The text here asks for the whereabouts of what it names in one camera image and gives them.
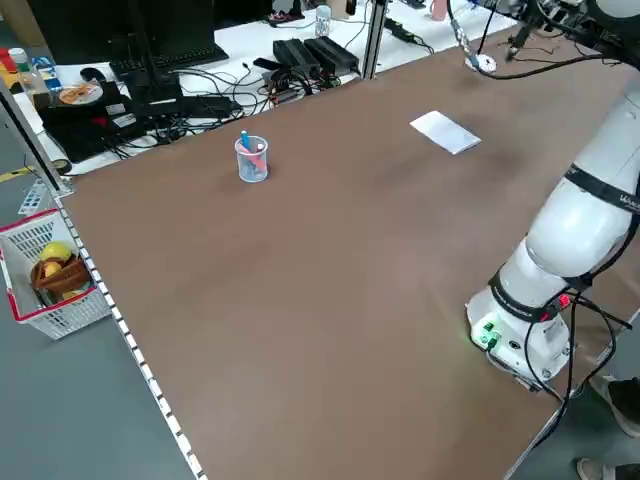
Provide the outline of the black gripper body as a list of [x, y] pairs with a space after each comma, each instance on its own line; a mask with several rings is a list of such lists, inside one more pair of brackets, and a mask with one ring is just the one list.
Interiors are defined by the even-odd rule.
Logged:
[[543, 30], [555, 28], [550, 18], [557, 11], [558, 2], [554, 0], [526, 0], [523, 1], [521, 22]]

